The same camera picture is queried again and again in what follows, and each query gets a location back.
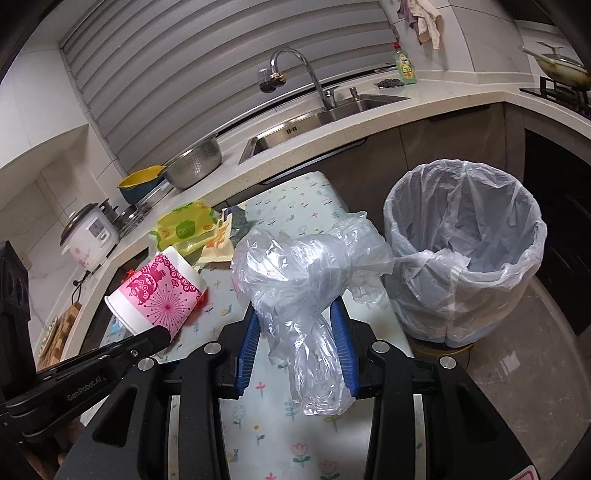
floral tablecloth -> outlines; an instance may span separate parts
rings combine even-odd
[[[245,202],[247,220],[273,234],[293,237],[322,233],[345,212],[322,173],[289,180]],[[213,264],[201,271],[209,286],[206,305],[192,315],[160,361],[185,358],[200,345],[217,339],[227,323],[242,320],[230,280],[229,264]],[[351,318],[369,323],[378,338],[410,348],[384,292],[376,304],[359,304],[350,292],[343,296]],[[103,343],[129,333],[112,320]],[[290,398],[287,368],[267,359],[269,347],[261,339],[250,386],[240,400],[221,400],[222,426],[230,476],[239,480],[361,480],[365,469],[373,400],[355,401],[341,416],[304,416]],[[415,396],[417,476],[424,478],[424,427],[420,396]],[[169,478],[178,478],[178,397],[170,422]],[[392,452],[392,472],[398,459]]]

rice cooker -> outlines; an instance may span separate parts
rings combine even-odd
[[[78,265],[94,272],[119,242],[117,229],[107,220],[96,203],[89,203],[70,217],[61,233],[61,254],[68,250]]]

cabinet handle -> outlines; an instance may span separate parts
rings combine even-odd
[[[430,122],[438,122],[440,120],[445,120],[447,118],[452,118],[454,116],[464,115],[465,113],[473,113],[473,112],[481,112],[484,110],[488,110],[491,107],[491,104],[488,105],[476,105],[470,106],[468,108],[462,108],[461,110],[455,110],[453,112],[446,112],[441,113],[440,115],[433,115],[429,117]]]
[[[281,173],[278,173],[277,175],[275,175],[274,177],[271,177],[270,179],[266,179],[266,180],[262,181],[260,183],[260,185],[269,185],[270,183],[273,183],[274,181],[277,181],[279,179],[287,177],[288,175],[291,175],[292,173],[294,173],[298,170],[301,170],[302,168],[309,167],[310,165],[318,163],[319,161],[322,161],[322,160],[326,160],[327,158],[330,158],[333,155],[337,155],[337,154],[342,153],[346,150],[350,150],[351,148],[355,148],[360,145],[363,145],[366,141],[367,141],[367,137],[362,138],[361,140],[357,140],[356,142],[343,145],[342,147],[335,148],[334,150],[331,150],[327,153],[323,153],[322,155],[319,155],[318,157],[314,157],[311,160],[306,160],[304,163],[300,163],[299,165],[296,165],[295,167],[292,167],[289,170],[284,170]]]

faucet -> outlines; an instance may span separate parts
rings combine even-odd
[[[262,69],[258,73],[258,82],[259,88],[264,93],[272,93],[275,92],[276,88],[282,87],[285,85],[285,75],[279,71],[279,67],[277,66],[277,58],[282,53],[291,53],[300,59],[300,61],[305,65],[306,70],[310,74],[312,78],[312,83],[314,83],[314,87],[316,87],[316,91],[318,95],[320,95],[320,99],[322,100],[322,104],[326,110],[332,110],[336,107],[336,100],[335,100],[335,88],[332,87],[330,89],[323,90],[320,82],[318,81],[318,77],[316,76],[312,65],[310,62],[306,60],[299,51],[295,50],[294,48],[279,48],[273,52],[271,56],[271,68],[270,69]]]

white countertop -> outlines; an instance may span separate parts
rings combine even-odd
[[[410,122],[471,106],[508,102],[552,118],[591,139],[591,121],[547,100],[522,93],[519,88],[532,83],[473,83],[444,80],[419,80],[415,85],[379,90],[374,83],[391,77],[386,72],[341,84],[337,100],[349,95],[355,86],[361,93],[378,93],[408,97],[402,102],[384,105],[352,115],[329,125],[316,128],[266,150],[243,164],[238,164],[247,141],[266,129],[294,116],[321,107],[316,93],[281,105],[245,125],[221,136],[222,165],[192,188],[173,190],[158,203],[144,221],[123,238],[111,257],[86,282],[80,301],[82,309],[66,342],[62,360],[78,354],[92,317],[111,279],[123,263],[148,246],[148,232],[158,218],[170,210],[196,199],[216,205],[227,198],[277,173],[296,166],[341,145]],[[72,293],[71,282],[65,286],[50,318],[60,315],[67,307]]]

